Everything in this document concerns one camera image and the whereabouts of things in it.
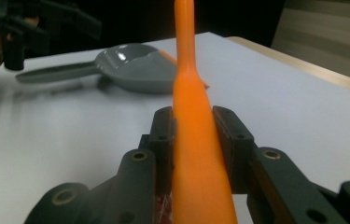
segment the dark wall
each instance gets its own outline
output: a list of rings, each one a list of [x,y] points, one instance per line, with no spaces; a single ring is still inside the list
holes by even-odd
[[[175,37],[174,0],[74,1],[100,20],[100,40],[63,26],[51,54]],[[285,0],[195,0],[196,33],[237,35],[269,47]]]

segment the orange rod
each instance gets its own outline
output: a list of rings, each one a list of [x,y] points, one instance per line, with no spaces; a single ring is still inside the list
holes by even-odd
[[[236,223],[216,124],[195,64],[192,0],[175,0],[174,224]]]

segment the orange object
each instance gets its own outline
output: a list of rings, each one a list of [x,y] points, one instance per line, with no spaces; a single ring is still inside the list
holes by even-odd
[[[236,223],[212,108],[195,64],[192,0],[175,0],[174,224]]]

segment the white table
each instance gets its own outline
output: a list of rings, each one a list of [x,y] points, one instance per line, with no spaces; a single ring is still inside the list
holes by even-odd
[[[175,56],[175,40],[149,43]],[[285,151],[311,181],[337,191],[350,180],[350,90],[210,33],[196,36],[211,105],[233,110],[261,147]],[[25,71],[91,61],[100,50],[27,60]],[[41,196],[64,182],[93,188],[149,133],[171,95],[98,85],[93,75],[24,85],[0,68],[0,224],[22,223]],[[245,196],[234,196],[250,223]]]

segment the gray plastic scoop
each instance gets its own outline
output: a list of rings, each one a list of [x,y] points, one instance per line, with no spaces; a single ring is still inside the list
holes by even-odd
[[[44,83],[102,74],[128,91],[171,93],[176,65],[144,44],[119,45],[100,52],[94,61],[37,69],[16,75],[22,83]]]

